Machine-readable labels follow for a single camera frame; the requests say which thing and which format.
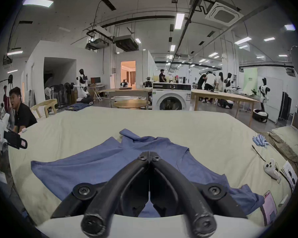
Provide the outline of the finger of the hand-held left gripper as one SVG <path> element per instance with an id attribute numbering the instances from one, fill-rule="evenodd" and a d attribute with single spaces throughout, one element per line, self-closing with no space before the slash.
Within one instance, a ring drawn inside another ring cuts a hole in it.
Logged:
<path id="1" fill-rule="evenodd" d="M 4 131 L 4 137 L 6 143 L 16 149 L 27 149 L 28 143 L 25 139 L 21 138 L 20 135 L 12 130 Z"/>

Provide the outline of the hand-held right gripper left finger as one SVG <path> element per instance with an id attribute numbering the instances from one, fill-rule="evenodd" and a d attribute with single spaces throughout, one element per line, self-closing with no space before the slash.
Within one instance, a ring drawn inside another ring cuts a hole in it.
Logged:
<path id="1" fill-rule="evenodd" d="M 53 212 L 51 219 L 66 218 L 83 214 L 82 232 L 91 238 L 108 237 L 111 219 L 120 206 L 128 188 L 149 168 L 151 152 L 141 153 L 123 167 L 109 181 L 98 184 L 79 183 Z"/>

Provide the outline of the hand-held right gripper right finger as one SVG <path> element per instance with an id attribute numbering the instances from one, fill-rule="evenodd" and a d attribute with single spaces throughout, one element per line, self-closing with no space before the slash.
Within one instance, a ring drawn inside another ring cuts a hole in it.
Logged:
<path id="1" fill-rule="evenodd" d="M 150 200 L 161 217 L 185 215 L 192 237 L 205 238 L 217 229 L 214 214 L 246 220 L 241 206 L 218 183 L 191 182 L 157 153 L 149 152 Z"/>

